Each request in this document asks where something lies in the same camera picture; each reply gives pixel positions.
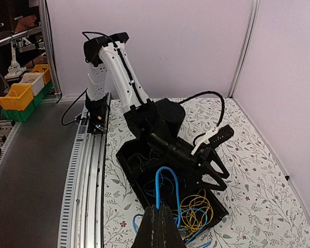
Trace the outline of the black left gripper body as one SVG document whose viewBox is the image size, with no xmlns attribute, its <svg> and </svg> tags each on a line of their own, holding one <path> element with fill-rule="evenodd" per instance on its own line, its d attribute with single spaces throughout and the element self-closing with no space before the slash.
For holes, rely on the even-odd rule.
<svg viewBox="0 0 310 248">
<path fill-rule="evenodd" d="M 147 141 L 148 145 L 163 155 L 164 160 L 173 166 L 181 167 L 186 171 L 210 171 L 212 167 L 208 159 L 210 146 L 201 144 L 196 151 L 194 147 L 185 140 L 177 137 L 168 140 L 159 137 L 152 132 Z"/>
</svg>

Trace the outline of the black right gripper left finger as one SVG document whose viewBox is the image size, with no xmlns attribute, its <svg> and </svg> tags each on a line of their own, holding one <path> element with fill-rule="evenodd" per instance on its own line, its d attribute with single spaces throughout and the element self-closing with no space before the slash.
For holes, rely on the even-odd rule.
<svg viewBox="0 0 310 248">
<path fill-rule="evenodd" d="M 159 247 L 158 238 L 159 212 L 155 205 L 145 209 L 140 226 L 137 230 L 133 247 L 155 248 Z"/>
</svg>

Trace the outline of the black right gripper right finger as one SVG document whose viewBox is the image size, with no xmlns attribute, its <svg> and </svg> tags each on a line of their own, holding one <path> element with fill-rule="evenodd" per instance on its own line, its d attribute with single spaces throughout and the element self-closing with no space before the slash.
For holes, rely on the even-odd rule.
<svg viewBox="0 0 310 248">
<path fill-rule="evenodd" d="M 162 205 L 159 210 L 159 247 L 185 247 L 171 209 L 167 205 Z"/>
</svg>

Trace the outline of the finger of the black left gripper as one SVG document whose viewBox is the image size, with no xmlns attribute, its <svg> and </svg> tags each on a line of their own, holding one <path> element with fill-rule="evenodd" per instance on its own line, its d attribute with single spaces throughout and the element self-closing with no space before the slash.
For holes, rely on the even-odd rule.
<svg viewBox="0 0 310 248">
<path fill-rule="evenodd" d="M 225 167 L 225 165 L 223 164 L 221 158 L 219 157 L 219 155 L 215 149 L 210 148 L 210 151 L 209 151 L 209 154 L 207 157 L 207 161 L 210 164 L 214 163 L 216 165 L 216 167 L 220 169 L 220 171 L 216 170 L 216 172 L 218 173 L 218 175 L 221 178 L 227 179 L 229 177 L 229 172 L 228 172 L 227 168 Z"/>
<path fill-rule="evenodd" d="M 203 165 L 198 169 L 196 186 L 199 189 L 225 191 L 227 184 L 211 165 Z"/>
</svg>

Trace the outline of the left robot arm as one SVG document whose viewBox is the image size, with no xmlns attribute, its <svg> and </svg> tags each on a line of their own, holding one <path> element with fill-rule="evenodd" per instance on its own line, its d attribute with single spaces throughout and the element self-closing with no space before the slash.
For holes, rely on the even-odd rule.
<svg viewBox="0 0 310 248">
<path fill-rule="evenodd" d="M 217 122 L 213 128 L 198 135 L 193 143 L 183 140 L 178 135 L 185 118 L 182 102 L 149 98 L 126 53 L 128 34 L 86 31 L 84 36 L 85 61 L 90 67 L 86 99 L 88 105 L 96 107 L 90 114 L 99 115 L 105 101 L 106 75 L 110 73 L 123 116 L 134 135 L 134 140 L 126 142 L 125 147 L 133 153 L 141 148 L 153 150 L 159 154 L 161 163 L 180 169 L 189 185 L 224 191 L 229 172 L 216 149 L 233 136 L 233 129 Z"/>
</svg>

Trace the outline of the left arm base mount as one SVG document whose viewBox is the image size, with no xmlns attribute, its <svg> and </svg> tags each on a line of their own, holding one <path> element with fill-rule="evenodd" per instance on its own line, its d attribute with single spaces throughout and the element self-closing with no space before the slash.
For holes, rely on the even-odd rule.
<svg viewBox="0 0 310 248">
<path fill-rule="evenodd" d="M 76 117 L 77 122 L 81 122 L 83 125 L 88 123 L 87 133 L 90 134 L 101 134 L 107 132 L 106 127 L 106 109 L 97 109 L 87 111 L 86 117 L 83 117 L 83 114 L 79 114 Z"/>
</svg>

